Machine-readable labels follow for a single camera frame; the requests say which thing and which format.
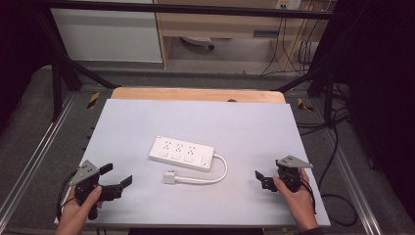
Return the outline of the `white power strip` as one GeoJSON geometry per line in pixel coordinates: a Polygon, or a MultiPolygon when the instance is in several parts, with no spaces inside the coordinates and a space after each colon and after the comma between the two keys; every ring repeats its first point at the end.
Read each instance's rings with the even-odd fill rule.
{"type": "Polygon", "coordinates": [[[209,171],[214,153],[211,146],[158,136],[149,157],[170,165],[209,171]]]}

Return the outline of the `person's left hand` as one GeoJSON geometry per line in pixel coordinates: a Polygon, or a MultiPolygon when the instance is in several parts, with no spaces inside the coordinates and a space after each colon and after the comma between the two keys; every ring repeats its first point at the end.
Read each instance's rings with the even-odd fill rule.
{"type": "Polygon", "coordinates": [[[102,187],[97,186],[87,197],[84,203],[80,206],[77,201],[73,198],[75,191],[73,188],[69,191],[70,202],[64,205],[63,213],[59,221],[59,227],[73,227],[83,229],[90,210],[97,206],[100,208],[101,203],[98,202],[102,193],[102,187]]]}

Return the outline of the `yellow black tape strip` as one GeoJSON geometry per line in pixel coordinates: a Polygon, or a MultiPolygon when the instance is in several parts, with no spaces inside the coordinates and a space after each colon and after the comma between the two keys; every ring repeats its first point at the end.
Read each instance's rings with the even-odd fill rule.
{"type": "Polygon", "coordinates": [[[91,110],[91,109],[94,108],[94,106],[95,106],[95,104],[96,104],[99,96],[100,96],[100,92],[94,92],[93,93],[93,95],[91,96],[91,98],[90,98],[90,100],[88,102],[88,105],[87,105],[87,109],[88,110],[91,110]]]}
{"type": "Polygon", "coordinates": [[[314,112],[313,107],[306,106],[302,100],[302,98],[298,98],[298,108],[301,110],[306,110],[308,112],[314,112]]]}

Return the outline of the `black metal frame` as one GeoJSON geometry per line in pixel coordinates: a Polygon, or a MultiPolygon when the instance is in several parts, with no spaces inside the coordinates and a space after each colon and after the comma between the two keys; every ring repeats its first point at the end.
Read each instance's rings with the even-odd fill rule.
{"type": "Polygon", "coordinates": [[[98,1],[74,1],[74,0],[35,0],[32,3],[32,13],[36,18],[43,35],[47,38],[47,48],[52,57],[53,90],[54,90],[54,116],[56,119],[62,111],[61,76],[70,90],[80,90],[80,82],[76,72],[86,75],[90,79],[106,88],[118,88],[117,84],[106,81],[104,78],[88,70],[74,61],[66,52],[64,43],[59,40],[60,34],[54,31],[50,22],[45,17],[45,12],[53,9],[113,11],[113,12],[143,12],[163,14],[188,14],[188,15],[219,15],[238,16],[252,18],[282,18],[282,19],[308,19],[308,20],[343,20],[348,17],[344,13],[324,13],[299,10],[265,10],[259,8],[195,6],[195,5],[171,5],[171,4],[145,4],[123,2],[98,2],[98,1]]]}

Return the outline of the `black curtain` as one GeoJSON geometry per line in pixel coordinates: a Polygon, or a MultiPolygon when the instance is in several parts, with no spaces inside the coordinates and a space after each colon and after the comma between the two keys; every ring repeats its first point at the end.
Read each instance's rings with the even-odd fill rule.
{"type": "Polygon", "coordinates": [[[29,0],[0,0],[0,129],[31,76],[49,64],[29,0]]]}
{"type": "Polygon", "coordinates": [[[357,130],[415,221],[415,0],[339,0],[350,11],[341,65],[357,130]]]}

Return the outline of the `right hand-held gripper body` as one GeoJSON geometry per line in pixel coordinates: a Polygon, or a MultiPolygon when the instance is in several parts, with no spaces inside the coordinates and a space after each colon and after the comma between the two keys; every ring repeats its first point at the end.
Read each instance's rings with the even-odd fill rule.
{"type": "Polygon", "coordinates": [[[276,165],[278,166],[277,172],[279,178],[291,192],[298,192],[301,187],[302,177],[300,170],[302,168],[313,168],[312,164],[294,156],[287,156],[281,160],[277,160],[276,165]]]}

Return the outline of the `wooden table board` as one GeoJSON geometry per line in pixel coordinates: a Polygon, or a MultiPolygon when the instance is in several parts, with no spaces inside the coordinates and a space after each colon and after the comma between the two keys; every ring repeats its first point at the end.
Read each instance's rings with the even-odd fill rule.
{"type": "Polygon", "coordinates": [[[285,104],[281,92],[232,89],[119,87],[112,99],[285,104]]]}

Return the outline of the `white chair base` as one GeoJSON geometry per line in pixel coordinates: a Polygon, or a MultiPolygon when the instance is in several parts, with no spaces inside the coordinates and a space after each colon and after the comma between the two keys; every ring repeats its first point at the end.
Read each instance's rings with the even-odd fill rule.
{"type": "Polygon", "coordinates": [[[209,50],[214,49],[214,45],[209,37],[185,37],[183,36],[182,40],[193,45],[208,47],[209,50]]]}

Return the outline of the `light wooden desk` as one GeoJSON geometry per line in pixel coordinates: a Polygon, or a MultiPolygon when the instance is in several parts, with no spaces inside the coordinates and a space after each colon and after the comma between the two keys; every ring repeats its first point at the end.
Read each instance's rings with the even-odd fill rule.
{"type": "MultiPolygon", "coordinates": [[[[156,4],[195,5],[277,9],[277,0],[153,0],[156,4]]],[[[301,0],[300,11],[330,12],[334,0],[301,0]]],[[[188,15],[157,13],[160,38],[211,37],[269,39],[276,50],[276,59],[283,71],[294,67],[295,52],[302,42],[317,42],[326,21],[306,19],[272,19],[219,15],[188,15]]]]}

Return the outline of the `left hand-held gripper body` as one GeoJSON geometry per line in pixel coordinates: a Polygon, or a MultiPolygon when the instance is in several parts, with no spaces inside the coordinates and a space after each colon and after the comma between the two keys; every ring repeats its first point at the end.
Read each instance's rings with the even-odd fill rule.
{"type": "MultiPolygon", "coordinates": [[[[70,182],[69,185],[74,187],[74,198],[80,205],[84,203],[88,195],[99,185],[101,176],[99,169],[99,167],[93,165],[91,162],[84,161],[70,182]]],[[[122,191],[123,189],[120,187],[120,183],[107,186],[102,185],[99,202],[119,199],[122,191]]]]}

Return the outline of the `white wall socket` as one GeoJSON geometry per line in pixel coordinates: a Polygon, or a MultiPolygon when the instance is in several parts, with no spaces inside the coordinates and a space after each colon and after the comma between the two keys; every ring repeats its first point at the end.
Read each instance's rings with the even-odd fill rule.
{"type": "Polygon", "coordinates": [[[277,0],[276,8],[282,10],[297,10],[301,0],[277,0]]]}

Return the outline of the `white cabinet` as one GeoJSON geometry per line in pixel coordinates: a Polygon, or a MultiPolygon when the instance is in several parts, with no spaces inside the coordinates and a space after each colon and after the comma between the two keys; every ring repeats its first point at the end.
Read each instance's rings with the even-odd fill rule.
{"type": "Polygon", "coordinates": [[[64,9],[52,9],[52,14],[74,60],[162,61],[153,14],[64,9]]]}

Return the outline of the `person's right hand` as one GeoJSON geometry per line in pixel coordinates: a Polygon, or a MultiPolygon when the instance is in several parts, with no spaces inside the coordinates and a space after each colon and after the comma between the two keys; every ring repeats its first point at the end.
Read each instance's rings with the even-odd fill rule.
{"type": "Polygon", "coordinates": [[[309,192],[301,186],[298,192],[293,193],[278,176],[274,176],[273,181],[283,196],[299,231],[305,232],[317,228],[313,200],[309,192]]]}

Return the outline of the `aluminium floor rail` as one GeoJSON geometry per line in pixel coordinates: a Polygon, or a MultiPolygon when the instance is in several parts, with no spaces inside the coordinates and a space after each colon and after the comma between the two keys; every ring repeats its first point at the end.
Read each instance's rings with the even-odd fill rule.
{"type": "Polygon", "coordinates": [[[63,110],[58,115],[57,119],[52,121],[45,134],[42,136],[39,144],[36,146],[35,151],[30,156],[30,159],[26,166],[23,169],[18,181],[15,183],[12,191],[6,198],[3,205],[0,207],[0,223],[6,223],[6,221],[12,216],[16,207],[18,206],[20,200],[23,197],[23,194],[28,187],[34,173],[37,171],[38,167],[40,166],[44,156],[48,152],[55,136],[59,132],[63,122],[65,121],[71,105],[73,103],[73,99],[76,97],[76,92],[70,92],[68,97],[65,99],[63,103],[63,110]]]}
{"type": "Polygon", "coordinates": [[[382,235],[382,229],[378,220],[370,208],[369,202],[357,181],[357,177],[346,160],[346,155],[339,143],[337,130],[335,128],[328,128],[325,130],[325,135],[331,147],[331,156],[318,181],[318,185],[325,187],[323,190],[324,193],[334,193],[333,189],[328,189],[330,183],[336,182],[334,177],[329,173],[329,170],[332,165],[336,165],[340,177],[339,183],[346,188],[346,193],[349,196],[348,201],[351,203],[356,219],[362,224],[365,233],[367,235],[382,235]]]}

